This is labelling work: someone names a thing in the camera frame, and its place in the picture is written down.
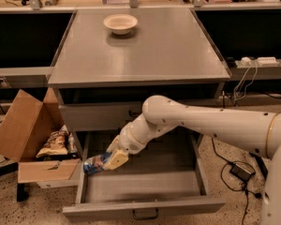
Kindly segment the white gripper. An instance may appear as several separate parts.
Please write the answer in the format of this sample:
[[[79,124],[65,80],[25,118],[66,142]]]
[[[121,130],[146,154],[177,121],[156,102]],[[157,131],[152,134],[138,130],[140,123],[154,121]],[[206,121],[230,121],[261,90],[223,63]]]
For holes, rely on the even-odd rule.
[[[103,169],[112,171],[121,167],[128,161],[128,154],[136,155],[144,148],[145,144],[139,142],[135,138],[131,131],[131,125],[127,124],[122,128],[119,136],[116,136],[107,148],[107,152],[111,153],[111,155],[104,162]]]

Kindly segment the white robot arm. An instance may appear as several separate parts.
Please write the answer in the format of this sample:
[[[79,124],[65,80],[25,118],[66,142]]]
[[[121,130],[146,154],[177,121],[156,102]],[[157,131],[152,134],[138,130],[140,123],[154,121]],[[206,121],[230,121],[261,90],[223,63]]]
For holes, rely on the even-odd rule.
[[[281,225],[281,113],[189,106],[168,97],[151,96],[141,115],[122,128],[107,152],[105,170],[114,170],[138,154],[149,141],[184,127],[268,158],[260,225]]]

